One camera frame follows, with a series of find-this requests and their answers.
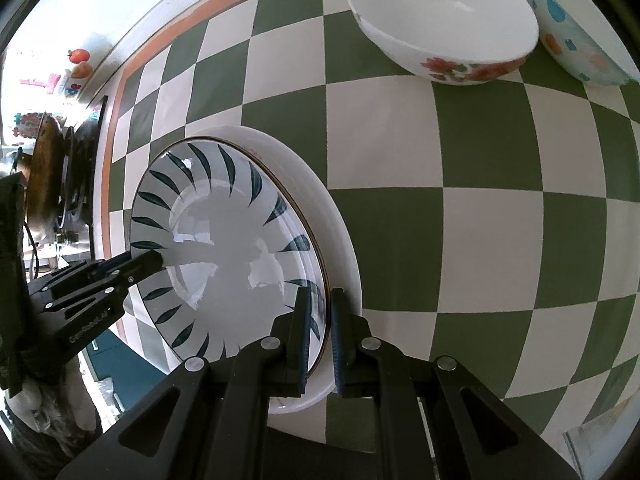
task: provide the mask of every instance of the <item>screw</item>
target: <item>screw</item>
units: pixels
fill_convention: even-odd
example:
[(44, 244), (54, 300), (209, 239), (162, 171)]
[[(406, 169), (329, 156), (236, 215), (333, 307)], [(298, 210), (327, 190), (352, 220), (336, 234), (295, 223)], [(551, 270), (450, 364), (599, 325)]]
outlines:
[(438, 368), (440, 370), (444, 370), (446, 372), (452, 372), (456, 369), (456, 366), (458, 366), (458, 362), (453, 357), (449, 357), (448, 355), (438, 357), (436, 364), (438, 365)]
[(204, 368), (204, 360), (200, 357), (189, 357), (184, 362), (184, 367), (188, 372), (199, 372)]
[(360, 344), (365, 350), (377, 350), (382, 345), (377, 337), (366, 337)]
[(275, 350), (280, 346), (280, 340), (277, 337), (267, 336), (260, 341), (260, 346), (265, 350)]

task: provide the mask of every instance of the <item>floral bowl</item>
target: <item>floral bowl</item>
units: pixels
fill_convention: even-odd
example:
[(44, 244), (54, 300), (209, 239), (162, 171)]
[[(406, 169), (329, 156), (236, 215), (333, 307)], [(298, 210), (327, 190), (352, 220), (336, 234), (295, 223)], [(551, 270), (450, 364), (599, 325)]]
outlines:
[(591, 0), (533, 0), (540, 41), (572, 76), (601, 85), (640, 79), (631, 56)]
[(415, 75), (453, 85), (516, 70), (538, 42), (526, 0), (348, 0), (358, 26)]

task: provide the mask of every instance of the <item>orange trim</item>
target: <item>orange trim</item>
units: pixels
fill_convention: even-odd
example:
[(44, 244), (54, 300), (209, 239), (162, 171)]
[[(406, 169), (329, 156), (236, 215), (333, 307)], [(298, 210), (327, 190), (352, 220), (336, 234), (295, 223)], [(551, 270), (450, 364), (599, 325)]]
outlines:
[(118, 89), (113, 102), (113, 111), (111, 112), (109, 127), (107, 129), (107, 139), (104, 152), (104, 164), (102, 165), (102, 183), (101, 183), (101, 208), (100, 216), (102, 219), (102, 244), (104, 249), (104, 257), (111, 257), (111, 232), (109, 226), (109, 174), (111, 170), (111, 157), (113, 156), (113, 136), (118, 123), (118, 110), (122, 100), (122, 92), (127, 79), (137, 69), (149, 61), (155, 54), (166, 48), (176, 36), (187, 31), (196, 23), (206, 20), (210, 16), (231, 7), (233, 4), (243, 0), (207, 0), (195, 7), (187, 16), (178, 20), (171, 25), (167, 25), (163, 29), (156, 32), (124, 65), (122, 78), (118, 83)]

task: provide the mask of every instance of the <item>kitchen counter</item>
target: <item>kitchen counter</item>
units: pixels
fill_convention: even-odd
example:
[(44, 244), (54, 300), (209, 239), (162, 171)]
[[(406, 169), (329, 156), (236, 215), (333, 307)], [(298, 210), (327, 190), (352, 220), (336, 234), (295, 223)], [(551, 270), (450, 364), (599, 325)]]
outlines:
[[(588, 86), (538, 46), (480, 86), (391, 62), (346, 0), (206, 0), (123, 69), (102, 173), (105, 256), (128, 248), (142, 174), (219, 124), (264, 131), (326, 184), (372, 332), (450, 354), (556, 449), (640, 387), (640, 86)], [(120, 336), (178, 359), (132, 288)], [(272, 417), (372, 449), (372, 403), (331, 394)]]

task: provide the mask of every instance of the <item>blue and white plate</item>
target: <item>blue and white plate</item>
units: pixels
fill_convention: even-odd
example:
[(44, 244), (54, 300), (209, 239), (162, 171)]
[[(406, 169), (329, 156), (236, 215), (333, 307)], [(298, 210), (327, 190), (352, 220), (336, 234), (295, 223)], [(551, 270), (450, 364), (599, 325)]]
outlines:
[(313, 291), (308, 368), (318, 361), (328, 333), (318, 247), (282, 184), (245, 150), (192, 137), (159, 155), (133, 201), (130, 249), (164, 258), (138, 288), (182, 359), (237, 354), (268, 335), (305, 285)]

